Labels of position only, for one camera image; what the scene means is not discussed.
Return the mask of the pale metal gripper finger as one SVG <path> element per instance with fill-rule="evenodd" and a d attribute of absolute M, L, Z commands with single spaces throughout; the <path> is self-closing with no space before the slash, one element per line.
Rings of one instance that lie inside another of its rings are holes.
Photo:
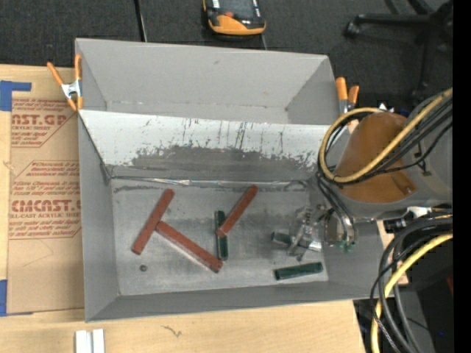
<path fill-rule="evenodd" d="M 295 257 L 296 257 L 297 262 L 302 262 L 304 259 L 304 256 L 308 252 L 322 252 L 322 251 L 323 251 L 322 242 L 318 240 L 311 240 L 311 241 L 301 240 L 297 244 Z"/>
<path fill-rule="evenodd" d="M 296 252 L 297 244 L 301 240 L 318 240 L 322 242 L 319 233 L 319 224 L 324 214 L 325 208 L 320 205 L 316 207 L 304 206 L 296 210 L 294 221 L 288 231 L 291 239 L 288 252 Z"/>

